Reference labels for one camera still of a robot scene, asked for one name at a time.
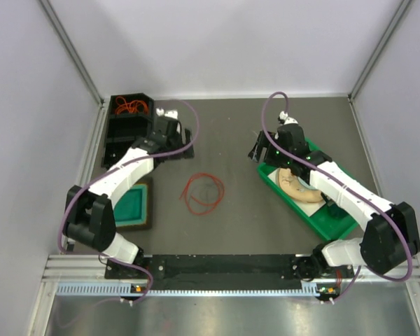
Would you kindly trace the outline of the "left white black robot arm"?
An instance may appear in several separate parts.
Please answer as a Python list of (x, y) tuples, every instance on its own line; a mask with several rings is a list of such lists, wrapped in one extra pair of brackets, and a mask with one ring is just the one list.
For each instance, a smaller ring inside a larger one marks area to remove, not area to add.
[(117, 232), (116, 204), (163, 162), (194, 157), (196, 138), (182, 127), (179, 112), (159, 108), (155, 113), (150, 133), (137, 139), (105, 174), (68, 191), (59, 234), (117, 260), (132, 278), (144, 271), (144, 252)]

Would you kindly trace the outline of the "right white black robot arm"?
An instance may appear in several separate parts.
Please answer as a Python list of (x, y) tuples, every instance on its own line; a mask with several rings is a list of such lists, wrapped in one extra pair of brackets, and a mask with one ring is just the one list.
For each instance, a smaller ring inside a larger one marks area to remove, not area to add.
[(260, 131), (248, 157), (264, 160), (277, 169), (289, 169), (308, 191), (333, 201), (363, 230), (360, 239), (335, 239), (314, 251), (312, 266), (319, 276), (329, 277), (339, 266), (366, 266), (385, 278), (401, 263), (412, 274), (412, 258), (420, 252), (415, 210), (406, 202), (393, 204), (377, 196), (345, 173), (333, 159), (312, 146), (296, 119), (279, 115), (276, 132)]

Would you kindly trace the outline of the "beige painted ceramic plate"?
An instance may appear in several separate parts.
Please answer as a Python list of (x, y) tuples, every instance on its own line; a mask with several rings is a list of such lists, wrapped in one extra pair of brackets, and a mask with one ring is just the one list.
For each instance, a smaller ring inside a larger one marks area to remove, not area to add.
[(279, 168), (276, 171), (276, 184), (293, 200), (304, 203), (319, 203), (323, 201), (319, 190), (305, 187), (290, 169)]

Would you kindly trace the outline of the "black compartment organizer bin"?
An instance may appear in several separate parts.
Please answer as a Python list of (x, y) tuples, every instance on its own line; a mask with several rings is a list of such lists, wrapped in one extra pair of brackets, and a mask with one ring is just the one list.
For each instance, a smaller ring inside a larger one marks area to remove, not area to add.
[(127, 149), (153, 128), (154, 100), (144, 93), (112, 95), (108, 105), (101, 166), (110, 169)]

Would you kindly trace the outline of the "white square board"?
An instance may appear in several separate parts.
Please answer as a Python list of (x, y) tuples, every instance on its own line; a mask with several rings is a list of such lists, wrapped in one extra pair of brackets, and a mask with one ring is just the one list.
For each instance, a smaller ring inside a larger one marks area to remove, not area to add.
[(272, 183), (272, 186), (275, 187), (276, 191), (278, 192), (278, 195), (283, 197), (286, 201), (290, 201), (291, 205), (295, 205), (306, 216), (312, 216), (323, 205), (326, 204), (324, 200), (322, 202), (319, 202), (319, 203), (304, 203), (304, 202), (299, 202), (297, 200), (294, 200), (291, 197), (287, 196), (287, 194), (284, 191), (282, 191), (276, 183), (276, 172), (277, 172), (277, 169), (275, 169), (273, 172), (271, 172), (267, 177), (268, 177), (269, 181)]

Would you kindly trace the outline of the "teal sponge on black tray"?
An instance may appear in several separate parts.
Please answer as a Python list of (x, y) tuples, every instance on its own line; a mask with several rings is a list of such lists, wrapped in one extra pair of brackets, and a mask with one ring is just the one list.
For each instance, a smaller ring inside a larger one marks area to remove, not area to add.
[(144, 177), (122, 196), (114, 208), (118, 232), (152, 228), (153, 191), (153, 179)]

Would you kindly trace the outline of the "green plastic tray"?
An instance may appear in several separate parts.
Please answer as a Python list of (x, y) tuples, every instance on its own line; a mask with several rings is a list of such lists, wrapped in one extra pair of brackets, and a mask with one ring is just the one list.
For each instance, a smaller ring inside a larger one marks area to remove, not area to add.
[(290, 169), (289, 165), (287, 167), (273, 167), (263, 162), (257, 167), (257, 172), (263, 182), (271, 188), (273, 193), (294, 210), (320, 238), (329, 241), (346, 237), (357, 226), (356, 221), (345, 211), (341, 210), (329, 197), (323, 195), (322, 192), (321, 195), (325, 201), (325, 205), (312, 216), (306, 216), (295, 205), (291, 205), (290, 201), (286, 201), (278, 195), (278, 192), (272, 186), (267, 176), (275, 169)]

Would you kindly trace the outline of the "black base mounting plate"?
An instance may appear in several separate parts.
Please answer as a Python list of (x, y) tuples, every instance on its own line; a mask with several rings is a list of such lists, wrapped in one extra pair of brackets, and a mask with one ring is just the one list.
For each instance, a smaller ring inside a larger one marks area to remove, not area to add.
[(277, 275), (280, 279), (348, 279), (353, 272), (337, 267), (319, 272), (306, 255), (146, 255), (136, 265), (156, 280), (193, 276)]

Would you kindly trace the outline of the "aluminium front frame rail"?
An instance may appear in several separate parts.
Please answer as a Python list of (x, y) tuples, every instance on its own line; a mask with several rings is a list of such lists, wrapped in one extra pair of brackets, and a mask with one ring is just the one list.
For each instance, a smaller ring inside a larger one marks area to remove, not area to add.
[[(49, 255), (43, 271), (45, 280), (65, 281), (98, 281), (105, 279), (106, 266), (100, 263), (95, 255)], [(387, 277), (400, 278), (407, 273), (407, 262), (404, 262), (386, 274)], [(383, 277), (373, 274), (363, 267), (356, 282), (383, 282)], [(420, 282), (420, 265), (412, 260), (412, 275), (407, 281)]]

